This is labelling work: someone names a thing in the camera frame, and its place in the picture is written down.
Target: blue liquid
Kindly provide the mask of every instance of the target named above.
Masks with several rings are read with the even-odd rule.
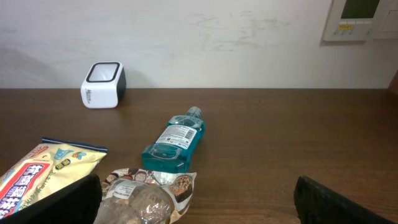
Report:
[[[201,110],[196,106],[191,107],[186,115],[174,116],[167,123],[167,127],[172,125],[177,125],[173,128],[180,126],[193,128],[197,132],[194,136],[188,137],[192,141],[189,146],[186,145],[187,149],[184,149],[184,146],[169,144],[166,142],[159,142],[147,146],[141,154],[142,161],[144,162],[144,167],[146,169],[170,173],[187,172],[191,163],[193,150],[197,146],[199,139],[205,133],[205,122],[201,120]]]

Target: wooden table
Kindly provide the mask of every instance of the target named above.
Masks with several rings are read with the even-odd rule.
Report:
[[[142,167],[168,119],[199,106],[207,130],[179,223],[299,223],[300,175],[398,222],[398,101],[385,90],[134,89],[111,110],[85,108],[79,90],[0,90],[0,104],[2,174],[42,136],[107,146],[101,179]]]

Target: white wall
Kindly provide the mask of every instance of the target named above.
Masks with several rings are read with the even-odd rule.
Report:
[[[320,45],[329,0],[1,0],[0,88],[385,88],[398,42]]]

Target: food package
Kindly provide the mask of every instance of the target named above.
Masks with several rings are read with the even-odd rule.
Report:
[[[196,173],[142,169],[113,171],[101,184],[103,201],[94,224],[169,224],[187,212]]]
[[[88,175],[105,147],[43,138],[0,178],[0,219]]]

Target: mouthwash bottle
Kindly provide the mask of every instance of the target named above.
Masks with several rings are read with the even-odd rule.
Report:
[[[191,155],[205,133],[201,109],[191,107],[185,115],[174,116],[155,144],[141,154],[144,167],[170,173],[187,172]]]

